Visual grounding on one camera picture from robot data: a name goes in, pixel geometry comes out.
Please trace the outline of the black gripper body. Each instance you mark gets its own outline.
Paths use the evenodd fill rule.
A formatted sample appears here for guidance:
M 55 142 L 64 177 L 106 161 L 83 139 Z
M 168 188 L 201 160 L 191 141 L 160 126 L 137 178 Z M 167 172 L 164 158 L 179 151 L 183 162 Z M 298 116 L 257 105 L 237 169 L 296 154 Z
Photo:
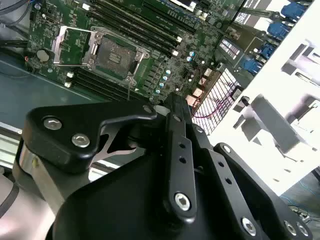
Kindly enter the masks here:
M 80 188 L 62 205 L 54 240 L 239 240 L 240 190 L 194 124 L 133 124 L 111 145 L 146 152 Z

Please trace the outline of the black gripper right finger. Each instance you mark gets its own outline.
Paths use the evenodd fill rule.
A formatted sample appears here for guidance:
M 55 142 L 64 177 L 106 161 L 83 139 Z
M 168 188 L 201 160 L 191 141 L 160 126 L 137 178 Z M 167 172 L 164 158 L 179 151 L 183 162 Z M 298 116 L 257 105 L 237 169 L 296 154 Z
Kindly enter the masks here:
M 213 240 L 311 240 L 301 218 L 227 144 L 211 145 L 184 107 L 192 142 L 198 212 L 197 238 Z

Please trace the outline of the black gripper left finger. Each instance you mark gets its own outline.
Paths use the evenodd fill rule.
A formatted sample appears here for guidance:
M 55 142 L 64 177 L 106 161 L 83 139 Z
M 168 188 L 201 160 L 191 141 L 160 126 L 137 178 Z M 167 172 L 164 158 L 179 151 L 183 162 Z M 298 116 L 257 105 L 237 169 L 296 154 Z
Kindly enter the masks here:
M 80 199 L 102 199 L 106 182 L 85 179 L 94 162 L 144 148 L 144 155 L 117 171 L 129 187 L 126 205 L 132 208 L 147 184 L 152 190 L 159 185 L 155 208 L 174 222 L 193 222 L 197 200 L 192 142 L 186 136 L 190 124 L 188 104 L 175 93 L 159 110 L 141 100 L 38 107 L 26 116 L 18 163 L 57 213 L 78 190 Z M 33 160 L 43 165 L 47 179 L 37 179 Z

